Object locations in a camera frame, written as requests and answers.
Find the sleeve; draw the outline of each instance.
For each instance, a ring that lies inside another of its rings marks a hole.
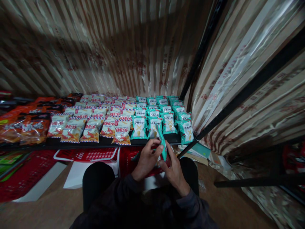
[[[208,203],[196,196],[192,190],[186,197],[178,199],[176,202],[181,210],[180,217],[184,228],[218,228],[208,214]]]
[[[123,179],[117,178],[92,203],[88,213],[80,214],[70,228],[113,227],[113,222],[119,217],[125,203],[139,191],[138,183],[130,174]]]

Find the beige satin curtain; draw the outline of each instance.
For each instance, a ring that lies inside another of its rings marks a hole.
[[[234,1],[192,88],[200,132],[304,27],[302,1]],[[305,134],[305,50],[271,77],[201,142],[226,155],[249,153]]]
[[[215,1],[0,1],[0,89],[177,95]]]

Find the floor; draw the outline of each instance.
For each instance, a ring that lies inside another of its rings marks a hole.
[[[82,212],[82,189],[63,189],[71,165],[36,202],[6,203],[0,206],[3,229],[69,228]],[[220,228],[277,228],[239,188],[216,188],[215,180],[225,178],[211,167],[198,164],[200,197],[210,204],[210,216]]]

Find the person's left hand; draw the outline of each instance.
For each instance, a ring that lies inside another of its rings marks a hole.
[[[162,153],[163,145],[158,146],[156,151],[152,150],[151,147],[160,143],[161,141],[156,138],[150,139],[142,149],[137,167],[131,173],[134,180],[142,180],[156,165],[158,157]]]

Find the hand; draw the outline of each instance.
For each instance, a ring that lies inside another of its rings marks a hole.
[[[142,149],[139,162],[137,167],[131,173],[134,180],[142,180],[156,165],[158,157],[161,155],[163,145],[158,146],[156,151],[152,150],[151,147],[159,145],[161,143],[158,139],[150,139],[146,146]]]
[[[172,184],[172,186],[175,189],[177,189],[180,196],[185,197],[190,193],[191,188],[188,185],[188,183],[186,182],[186,180],[184,179],[182,169],[180,166],[180,161],[174,154],[174,151],[172,150],[170,144],[166,140],[165,140],[165,142],[166,142],[167,150],[168,150],[169,156],[171,158],[172,164],[171,164],[171,167],[168,168],[165,161],[160,160],[159,165],[164,170],[169,182]]]

